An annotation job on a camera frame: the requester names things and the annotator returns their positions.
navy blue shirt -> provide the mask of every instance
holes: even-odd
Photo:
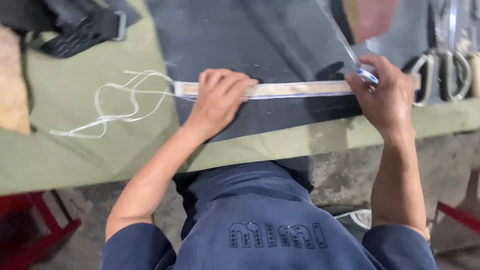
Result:
[[[101,269],[437,269],[418,232],[378,226],[359,243],[269,161],[206,171],[190,191],[194,225],[177,256],[158,227],[133,224],[106,242]]]

left hand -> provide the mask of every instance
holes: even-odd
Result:
[[[197,101],[183,128],[203,143],[232,122],[240,105],[248,100],[247,88],[258,81],[228,69],[207,69],[198,82]]]

red stool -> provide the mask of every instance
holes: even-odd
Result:
[[[61,228],[43,200],[44,192],[31,192],[18,195],[0,197],[0,246],[3,247],[0,257],[0,269],[2,270],[26,270],[33,263],[40,260],[53,246],[62,243],[82,224],[80,219],[72,219],[60,196],[55,190],[51,193],[67,219],[67,225]],[[25,218],[31,216],[32,210],[36,209],[49,234],[41,237],[26,236],[25,230],[21,228],[21,220],[33,220]]]

hand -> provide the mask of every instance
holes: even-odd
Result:
[[[359,61],[375,67],[380,81],[377,88],[370,92],[369,86],[360,77],[345,75],[365,117],[386,144],[402,144],[405,138],[414,139],[415,130],[411,126],[414,79],[403,74],[383,56],[363,56]]]
[[[207,69],[198,82],[197,101],[183,128],[203,143],[232,122],[240,105],[248,100],[247,88],[258,81],[228,69]]]

dark gray fabric panel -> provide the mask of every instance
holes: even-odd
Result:
[[[342,79],[351,63],[315,0],[150,0],[170,77],[196,82],[206,68],[229,68],[264,83]],[[377,54],[402,67],[428,48],[428,2],[398,1]],[[180,123],[192,103],[177,100]],[[361,114],[353,96],[250,100],[211,141]]]

